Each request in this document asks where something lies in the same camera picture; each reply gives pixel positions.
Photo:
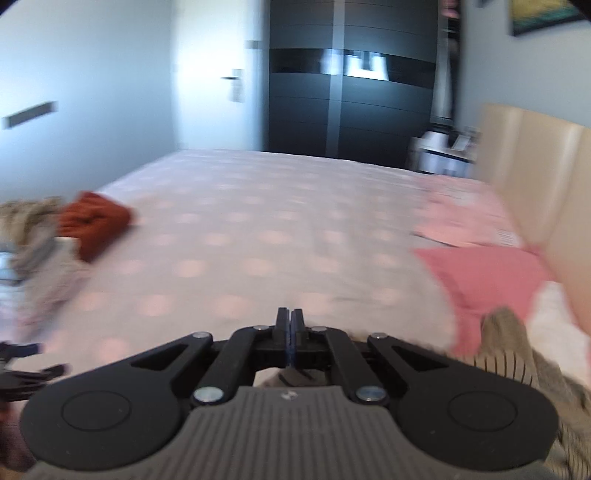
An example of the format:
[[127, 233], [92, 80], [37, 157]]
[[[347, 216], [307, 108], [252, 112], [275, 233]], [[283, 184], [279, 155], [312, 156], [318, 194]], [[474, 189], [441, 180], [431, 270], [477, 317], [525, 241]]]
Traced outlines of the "black sliding wardrobe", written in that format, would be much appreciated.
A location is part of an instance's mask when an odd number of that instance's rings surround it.
[[429, 128], [436, 1], [270, 1], [266, 150], [402, 168]]

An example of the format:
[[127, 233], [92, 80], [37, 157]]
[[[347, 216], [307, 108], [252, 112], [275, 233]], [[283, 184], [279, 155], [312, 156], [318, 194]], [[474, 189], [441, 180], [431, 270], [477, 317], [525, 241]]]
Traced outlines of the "white bedside table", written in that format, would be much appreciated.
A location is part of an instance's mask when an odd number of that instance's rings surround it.
[[428, 174], [471, 178], [478, 135], [471, 132], [427, 131], [409, 144], [406, 168]]

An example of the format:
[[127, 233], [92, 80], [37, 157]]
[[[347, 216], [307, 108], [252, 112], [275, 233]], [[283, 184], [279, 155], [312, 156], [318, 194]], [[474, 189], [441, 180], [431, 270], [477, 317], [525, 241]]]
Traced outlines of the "landscape wall painting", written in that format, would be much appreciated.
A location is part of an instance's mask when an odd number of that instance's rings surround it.
[[509, 12], [511, 31], [515, 37], [587, 19], [568, 0], [511, 0]]

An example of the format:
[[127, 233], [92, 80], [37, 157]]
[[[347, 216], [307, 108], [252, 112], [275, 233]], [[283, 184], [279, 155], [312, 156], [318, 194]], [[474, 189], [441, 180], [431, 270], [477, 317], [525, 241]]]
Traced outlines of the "rust red knitted garment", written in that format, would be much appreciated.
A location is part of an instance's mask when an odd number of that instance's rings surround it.
[[83, 191], [61, 209], [57, 233], [60, 237], [75, 239], [79, 259], [90, 263], [127, 231], [133, 217], [130, 208], [94, 192]]

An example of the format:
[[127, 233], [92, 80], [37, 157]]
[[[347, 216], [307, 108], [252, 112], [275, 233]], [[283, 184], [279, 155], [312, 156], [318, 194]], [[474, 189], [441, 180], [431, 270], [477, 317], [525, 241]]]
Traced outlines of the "beige striped shirt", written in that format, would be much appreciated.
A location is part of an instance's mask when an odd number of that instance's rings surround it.
[[512, 310], [500, 308], [484, 316], [477, 353], [460, 360], [543, 393], [559, 417], [545, 467], [560, 479], [590, 477], [590, 391], [531, 347], [525, 326]]

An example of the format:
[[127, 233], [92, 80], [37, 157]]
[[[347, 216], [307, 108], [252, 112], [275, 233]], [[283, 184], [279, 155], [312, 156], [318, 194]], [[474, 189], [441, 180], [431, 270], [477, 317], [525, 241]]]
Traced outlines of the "pile of folded clothes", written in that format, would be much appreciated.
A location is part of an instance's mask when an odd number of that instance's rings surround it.
[[1, 204], [1, 328], [33, 337], [71, 300], [90, 274], [79, 241], [58, 234], [62, 199]]

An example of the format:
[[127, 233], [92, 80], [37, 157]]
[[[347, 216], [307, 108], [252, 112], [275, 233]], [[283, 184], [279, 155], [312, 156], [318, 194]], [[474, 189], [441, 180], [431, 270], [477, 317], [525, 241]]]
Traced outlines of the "light pink pillow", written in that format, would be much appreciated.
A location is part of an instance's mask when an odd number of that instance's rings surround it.
[[523, 246], [502, 200], [490, 185], [473, 179], [425, 175], [413, 233], [451, 247]]

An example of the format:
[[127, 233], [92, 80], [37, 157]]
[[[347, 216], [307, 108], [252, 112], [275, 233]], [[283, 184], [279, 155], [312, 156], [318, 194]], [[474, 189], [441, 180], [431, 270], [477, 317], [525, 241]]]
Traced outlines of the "dark pink pillow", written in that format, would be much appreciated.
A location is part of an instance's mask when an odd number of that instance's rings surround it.
[[553, 279], [537, 254], [519, 248], [421, 248], [415, 255], [449, 298], [457, 322], [453, 352], [460, 355], [479, 349], [484, 316], [507, 307], [524, 321], [537, 291]]

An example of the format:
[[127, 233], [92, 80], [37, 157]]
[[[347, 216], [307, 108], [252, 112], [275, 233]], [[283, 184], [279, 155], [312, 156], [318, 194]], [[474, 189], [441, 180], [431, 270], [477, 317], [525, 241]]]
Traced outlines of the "beige padded headboard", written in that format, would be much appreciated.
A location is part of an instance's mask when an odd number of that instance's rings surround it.
[[539, 251], [590, 331], [590, 129], [485, 103], [474, 174], [495, 188], [518, 233]]

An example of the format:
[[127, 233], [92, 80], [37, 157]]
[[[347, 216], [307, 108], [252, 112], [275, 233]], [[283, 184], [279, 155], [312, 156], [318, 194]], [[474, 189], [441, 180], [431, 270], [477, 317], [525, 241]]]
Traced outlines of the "polka dot bed cover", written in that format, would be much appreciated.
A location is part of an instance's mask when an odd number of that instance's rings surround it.
[[27, 339], [23, 370], [80, 373], [195, 331], [217, 339], [270, 324], [280, 307], [308, 325], [449, 350], [456, 317], [415, 255], [424, 175], [317, 157], [182, 151], [104, 186], [131, 227], [92, 263], [76, 295]]

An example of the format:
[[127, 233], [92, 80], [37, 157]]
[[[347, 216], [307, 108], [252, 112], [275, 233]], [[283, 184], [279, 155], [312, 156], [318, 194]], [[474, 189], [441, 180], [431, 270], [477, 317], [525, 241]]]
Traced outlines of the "white door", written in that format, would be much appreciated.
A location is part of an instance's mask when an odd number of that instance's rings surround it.
[[263, 148], [265, 1], [176, 1], [172, 49], [181, 148]]

